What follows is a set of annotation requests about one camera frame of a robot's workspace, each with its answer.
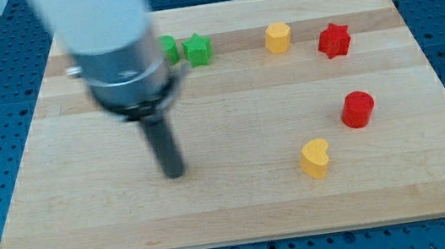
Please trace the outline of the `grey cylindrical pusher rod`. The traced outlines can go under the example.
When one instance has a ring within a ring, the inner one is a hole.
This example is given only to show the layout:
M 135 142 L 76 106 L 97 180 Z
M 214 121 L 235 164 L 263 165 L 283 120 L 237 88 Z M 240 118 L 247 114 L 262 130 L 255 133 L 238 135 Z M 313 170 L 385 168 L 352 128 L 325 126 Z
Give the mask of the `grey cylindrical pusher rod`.
M 140 120 L 140 124 L 164 176 L 169 179 L 182 176 L 186 170 L 185 163 L 165 115 L 146 117 Z

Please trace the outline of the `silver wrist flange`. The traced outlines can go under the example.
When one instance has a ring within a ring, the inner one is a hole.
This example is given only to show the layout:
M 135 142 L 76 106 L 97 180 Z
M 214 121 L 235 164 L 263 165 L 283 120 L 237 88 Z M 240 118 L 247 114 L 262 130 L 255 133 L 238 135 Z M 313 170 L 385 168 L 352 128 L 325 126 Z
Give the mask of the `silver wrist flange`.
M 95 102 L 131 121 L 170 108 L 190 73 L 187 61 L 169 64 L 150 27 L 126 45 L 100 53 L 73 52 L 71 57 Z

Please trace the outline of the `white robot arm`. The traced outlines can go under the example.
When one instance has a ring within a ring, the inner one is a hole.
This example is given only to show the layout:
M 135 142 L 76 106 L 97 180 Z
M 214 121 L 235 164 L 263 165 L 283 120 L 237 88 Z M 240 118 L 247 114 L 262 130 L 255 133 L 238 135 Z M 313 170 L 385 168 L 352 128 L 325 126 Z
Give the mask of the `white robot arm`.
M 165 177 L 186 170 L 166 113 L 189 66 L 160 48 L 148 0 L 27 0 L 63 44 L 91 97 L 139 122 Z

